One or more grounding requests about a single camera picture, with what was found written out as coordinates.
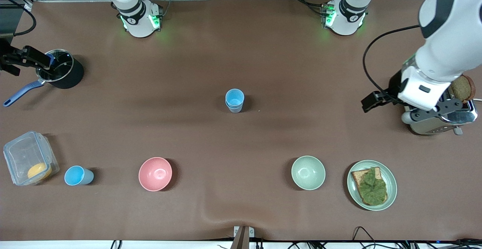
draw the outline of bowl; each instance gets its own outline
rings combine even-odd
[[[291,177],[301,189],[318,189],[325,181],[325,166],[315,157],[302,156],[291,166]]]
[[[150,192],[164,189],[171,178],[172,167],[164,158],[150,158],[139,169],[139,182],[144,189]]]
[[[370,206],[363,203],[363,200],[358,193],[357,184],[351,175],[351,172],[369,169],[371,167],[380,167],[380,173],[382,174],[383,181],[387,184],[387,201],[378,206]],[[348,178],[346,179],[346,185],[348,186],[348,192],[351,198],[362,208],[368,209],[369,211],[383,211],[393,204],[395,198],[397,197],[397,181],[393,176],[393,173],[383,164],[378,161],[364,160],[359,161],[351,167],[348,172]]]

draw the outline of toast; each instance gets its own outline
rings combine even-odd
[[[353,180],[355,180],[355,184],[357,186],[358,193],[360,193],[360,184],[363,181],[363,178],[365,177],[365,174],[368,173],[369,171],[370,171],[370,169],[351,172],[351,176],[353,177]],[[380,167],[375,167],[375,178],[378,179],[378,180],[382,179],[382,173],[380,172]],[[388,194],[385,194],[385,199],[383,200],[384,203],[385,203],[385,201],[387,201],[387,198],[388,198]],[[362,201],[366,205],[371,206],[370,204],[366,203],[363,200],[363,198],[362,198]]]

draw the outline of light blue cup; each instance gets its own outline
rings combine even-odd
[[[226,93],[226,106],[233,113],[238,113],[243,108],[244,93],[240,89],[231,89]]]
[[[82,166],[72,166],[65,172],[64,181],[67,185],[86,185],[92,182],[93,172]]]

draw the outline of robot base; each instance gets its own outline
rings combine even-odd
[[[132,34],[132,36],[137,38],[143,38],[149,36],[154,31],[160,31],[160,25],[162,22],[162,7],[150,2],[149,0],[142,0],[146,4],[146,14],[139,19],[137,24],[129,24],[125,22],[124,28],[126,31]]]
[[[348,22],[348,19],[339,12],[341,0],[332,0],[328,4],[335,7],[333,13],[327,17],[322,17],[322,23],[326,28],[331,29],[334,33],[339,35],[351,35],[357,31],[362,25],[365,14],[360,18],[355,19],[354,22]]]

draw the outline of black pot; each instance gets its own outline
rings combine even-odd
[[[55,49],[45,55],[50,56],[49,69],[37,69],[36,73],[39,80],[20,89],[3,103],[4,107],[12,105],[28,91],[42,87],[46,82],[60,89],[69,89],[81,82],[84,76],[84,67],[68,51]]]

